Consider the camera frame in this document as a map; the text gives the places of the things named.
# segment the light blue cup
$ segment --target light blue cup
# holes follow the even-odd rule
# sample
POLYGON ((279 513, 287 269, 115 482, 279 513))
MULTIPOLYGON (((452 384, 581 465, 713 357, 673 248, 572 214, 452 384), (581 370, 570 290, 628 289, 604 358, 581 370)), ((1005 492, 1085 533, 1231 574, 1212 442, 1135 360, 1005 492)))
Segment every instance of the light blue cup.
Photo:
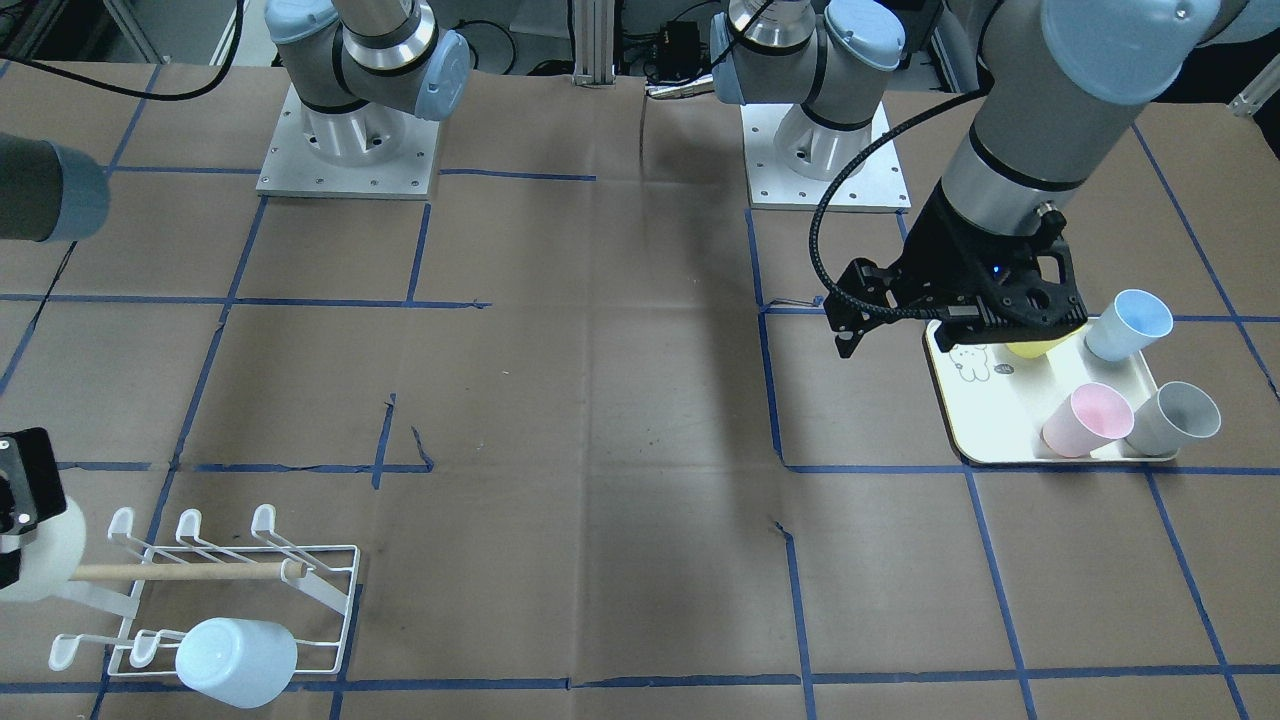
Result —
POLYGON ((1084 345, 1098 357, 1116 363, 1172 329, 1174 315, 1158 297, 1144 290, 1125 290, 1089 327, 1084 345))

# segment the light blue joint cap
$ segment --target light blue joint cap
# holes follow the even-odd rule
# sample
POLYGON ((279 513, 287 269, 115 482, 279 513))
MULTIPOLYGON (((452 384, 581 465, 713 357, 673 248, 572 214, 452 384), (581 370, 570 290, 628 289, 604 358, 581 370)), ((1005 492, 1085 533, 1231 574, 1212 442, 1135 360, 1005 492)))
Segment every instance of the light blue joint cap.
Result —
POLYGON ((84 240, 106 223, 111 205, 106 174, 92 158, 79 150, 54 142, 49 145, 58 154, 58 163, 63 169, 63 204, 58 210, 58 224, 45 242, 84 240))
MULTIPOLYGON (((724 24, 724 13, 718 13, 712 18, 712 59, 719 58, 728 47, 732 38, 728 27, 724 24)), ((716 83, 716 97, 726 105, 746 105, 742 96, 742 83, 737 79, 737 67, 733 65, 733 54, 730 53, 724 61, 712 68, 712 81, 716 83)))
POLYGON ((1252 0, 1239 15, 1235 15, 1231 24, 1207 40, 1204 45, 1252 42, 1276 28, 1280 28, 1280 0, 1252 0))
POLYGON ((467 41, 451 29, 440 37, 426 61, 413 114, 424 120, 443 120, 452 115, 470 74, 471 51, 467 50, 467 41))
POLYGON ((1114 105, 1140 105, 1178 79, 1220 0, 1043 0, 1044 42, 1066 77, 1114 105))
POLYGON ((271 42, 288 45, 306 40, 338 22, 330 0, 268 0, 266 29, 271 42))
POLYGON ((876 0, 831 0, 827 31, 837 45, 877 70, 892 72, 902 59, 906 31, 897 15, 876 0))

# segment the metal mounting plate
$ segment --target metal mounting plate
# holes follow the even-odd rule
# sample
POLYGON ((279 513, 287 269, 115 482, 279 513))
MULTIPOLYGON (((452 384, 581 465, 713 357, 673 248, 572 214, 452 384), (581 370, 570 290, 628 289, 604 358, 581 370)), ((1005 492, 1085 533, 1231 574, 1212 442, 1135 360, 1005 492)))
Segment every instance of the metal mounting plate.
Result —
POLYGON ((404 142, 387 163, 362 168, 332 165, 302 135, 302 101, 289 87, 271 146, 257 178, 257 193, 282 197, 428 200, 435 177, 440 123, 411 118, 404 142))
MULTIPOLYGON (((742 145, 746 150, 746 181, 751 208, 759 210, 803 210, 818 206, 818 200, 831 183, 797 174, 788 168, 773 147, 773 136, 791 105, 742 106, 742 145)), ((876 109, 872 135, 888 132, 884 106, 876 109)), ((870 158, 860 173, 845 181, 828 210, 842 213, 893 213, 910 208, 906 179, 897 161, 897 149, 891 141, 870 158)))

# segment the cup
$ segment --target cup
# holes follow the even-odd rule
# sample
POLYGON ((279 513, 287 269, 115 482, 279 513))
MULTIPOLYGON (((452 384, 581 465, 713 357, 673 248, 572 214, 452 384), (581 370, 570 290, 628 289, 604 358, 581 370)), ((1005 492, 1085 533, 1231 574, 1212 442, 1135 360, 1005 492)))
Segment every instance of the cup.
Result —
POLYGON ((1124 360, 1174 329, 1174 315, 1155 295, 1124 290, 1084 336, 1084 345, 1110 363, 1124 360))
POLYGON ((1132 430, 1129 401, 1111 386, 1084 383, 1050 415, 1041 437, 1053 452, 1080 457, 1132 430))
POLYGON ((178 679, 234 707, 261 707, 284 692, 298 666, 298 644, 284 625, 210 618, 178 644, 178 679))
POLYGON ((1019 357, 1025 357, 1027 360, 1034 360, 1044 355, 1050 350, 1053 350, 1059 345, 1062 345, 1078 332, 1080 331, 1079 329, 1071 331, 1057 340, 1033 340, 1030 342, 1010 342, 1005 347, 1007 347, 1010 352, 1012 352, 1019 357))
POLYGON ((1172 455, 1181 446, 1211 438, 1222 427, 1217 404, 1203 389, 1184 382, 1162 386, 1134 413, 1125 438, 1143 455, 1172 455))

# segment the yellow cup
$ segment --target yellow cup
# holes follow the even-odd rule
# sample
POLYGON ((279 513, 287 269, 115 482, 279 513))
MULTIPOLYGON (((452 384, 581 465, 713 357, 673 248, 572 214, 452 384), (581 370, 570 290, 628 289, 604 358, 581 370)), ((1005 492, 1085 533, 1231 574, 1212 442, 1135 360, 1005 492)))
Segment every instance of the yellow cup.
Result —
POLYGON ((1078 328, 1078 329, 1075 329, 1073 332, 1066 333, 1065 336, 1062 336, 1062 337, 1060 337, 1057 340, 1039 340, 1039 341, 1034 341, 1034 342, 1010 342, 1005 347, 1007 347, 1010 352, 1012 352, 1014 355, 1016 355, 1019 357, 1025 357, 1028 360, 1034 360, 1034 359, 1039 357, 1041 355, 1044 355, 1050 350, 1053 350, 1059 345, 1062 345, 1071 336, 1079 333, 1082 329, 1084 329, 1084 328, 1078 328))

